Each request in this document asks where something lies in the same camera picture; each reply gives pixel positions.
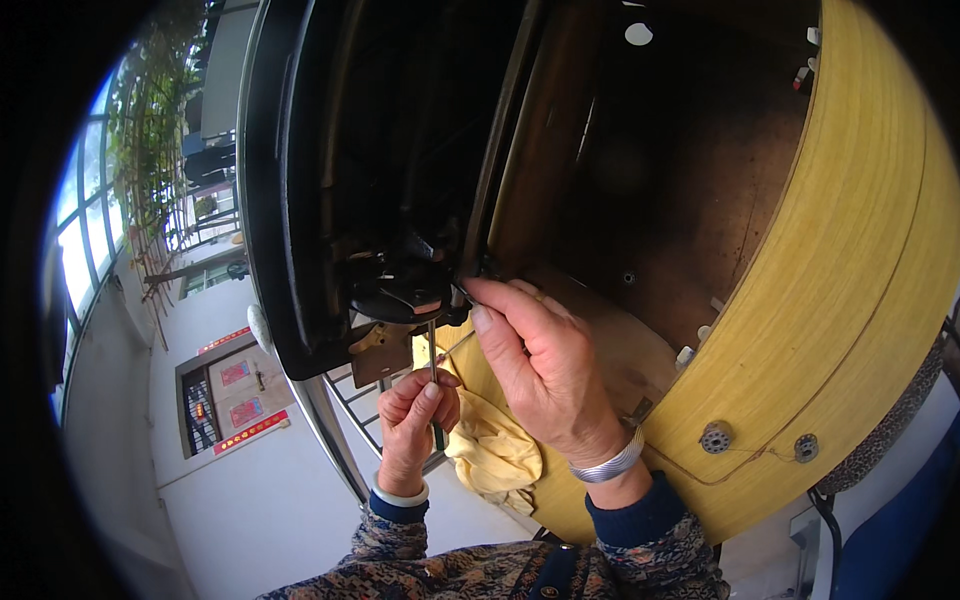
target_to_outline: screwdriver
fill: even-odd
[[[427,335],[430,336],[430,381],[437,383],[437,320],[431,319],[427,325]],[[443,452],[446,450],[446,432],[436,421],[430,421],[433,425],[433,442],[437,449]]]

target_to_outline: yellow cloth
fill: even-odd
[[[445,352],[437,348],[437,353]],[[423,336],[414,338],[414,366],[429,364]],[[449,356],[438,365],[457,374]],[[543,457],[526,431],[484,398],[457,390],[460,422],[450,432],[446,455],[454,460],[457,477],[468,490],[491,504],[504,504],[522,515],[534,512],[530,492],[543,473]]]

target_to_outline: sweater sleeve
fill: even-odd
[[[350,553],[340,565],[425,558],[426,525],[423,517],[429,506],[430,503],[425,501],[412,508],[399,508],[372,493],[370,505],[353,532]]]
[[[655,471],[650,491],[626,508],[587,510],[597,532],[597,547],[607,557],[620,585],[640,587],[650,597],[725,599],[730,586],[713,559],[704,530],[694,514]]]

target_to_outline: door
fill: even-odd
[[[294,402],[279,363],[257,345],[213,363],[209,377],[223,439]]]

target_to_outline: elderly woman's hand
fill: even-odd
[[[607,400],[587,324],[537,288],[467,279],[480,348],[520,425],[574,467],[601,465],[629,440]],[[524,344],[529,357],[523,352]]]
[[[423,463],[433,449],[430,421],[447,433],[460,420],[460,398],[454,389],[460,380],[437,370],[440,385],[430,381],[430,370],[419,369],[380,395],[377,412],[383,432],[383,462],[377,483],[387,493],[415,496],[423,490]]]

